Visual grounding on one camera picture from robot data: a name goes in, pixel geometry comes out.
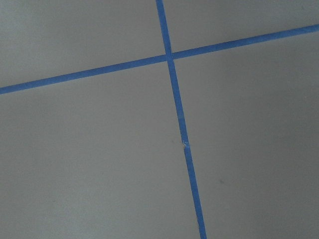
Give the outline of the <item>blue tape strip lengthwise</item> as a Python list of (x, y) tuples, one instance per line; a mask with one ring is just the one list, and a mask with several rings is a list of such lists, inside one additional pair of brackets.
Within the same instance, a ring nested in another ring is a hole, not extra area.
[(187, 133), (187, 126), (186, 126), (186, 121), (184, 116), (181, 94), (179, 90), (177, 72), (176, 72), (175, 62), (173, 58), (173, 52), (171, 49), (171, 41), (170, 41), (170, 35), (169, 35), (164, 3), (161, 0), (157, 0), (156, 5), (157, 5), (158, 16), (159, 16), (162, 40), (163, 40), (164, 49), (165, 49), (165, 57), (166, 57), (166, 62), (168, 66), (169, 76), (170, 76), (170, 83), (171, 83), (171, 88), (172, 88), (172, 93), (174, 98), (175, 110), (176, 110), (176, 115), (178, 120), (178, 127), (180, 131), (181, 142), (183, 145), (184, 157), (186, 161), (189, 183), (190, 183), (193, 204), (194, 204), (194, 209), (196, 214), (196, 220), (197, 220), (197, 225), (199, 230), (199, 236), (201, 239), (205, 239), (207, 238), (205, 222), (204, 222), (204, 217), (202, 212), (202, 206), (200, 201), (200, 194), (198, 190), (195, 168), (193, 164), (191, 146), (189, 143), (189, 138)]

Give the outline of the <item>blue tape strip crosswise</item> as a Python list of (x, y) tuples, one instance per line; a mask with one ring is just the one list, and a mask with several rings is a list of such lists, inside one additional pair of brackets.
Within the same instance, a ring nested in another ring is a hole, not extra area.
[[(314, 33), (314, 32), (318, 32), (318, 30), (319, 30), (318, 24), (304, 26), (304, 27), (299, 27), (299, 28), (274, 32), (274, 33), (268, 33), (268, 34), (233, 40), (233, 41), (227, 41), (227, 42), (222, 42), (222, 43), (217, 43), (217, 44), (212, 44), (212, 45), (207, 45), (207, 46), (202, 46), (202, 47), (197, 47), (197, 48), (192, 48), (192, 49), (187, 49), (187, 50), (183, 50), (183, 51), (178, 51), (178, 52), (172, 53), (172, 58), (174, 60), (181, 59), (181, 58), (191, 57), (191, 56), (195, 56), (195, 55), (206, 54), (206, 53), (210, 53), (210, 52), (217, 52), (217, 51), (221, 51), (221, 50), (237, 48), (237, 47), (241, 47), (241, 46), (257, 44), (257, 43), (271, 41), (271, 40), (277, 40), (277, 39), (286, 38), (286, 37)], [(49, 78), (45, 78), (45, 79), (40, 79), (40, 80), (35, 80), (35, 81), (30, 81), (30, 82), (25, 82), (25, 83), (20, 83), (20, 84), (15, 84), (15, 85), (11, 85), (11, 86), (5, 86), (5, 87), (1, 87), (0, 93), (2, 95), (4, 95), (4, 94), (28, 90), (28, 89), (32, 89), (32, 88), (38, 88), (38, 87), (63, 83), (63, 82), (67, 82), (67, 81), (73, 81), (73, 80), (77, 80), (77, 79), (107, 74), (107, 73), (111, 73), (111, 72), (117, 72), (117, 71), (122, 71), (122, 70), (126, 70), (126, 69), (137, 68), (137, 67), (141, 67), (141, 66), (161, 63), (161, 62), (165, 62), (165, 61), (166, 61), (166, 56), (159, 55), (159, 56), (154, 56), (154, 57), (124, 62), (124, 63), (114, 64), (114, 65), (84, 70), (84, 71), (80, 71), (80, 72), (75, 72), (75, 73), (70, 73), (70, 74), (49, 77)]]

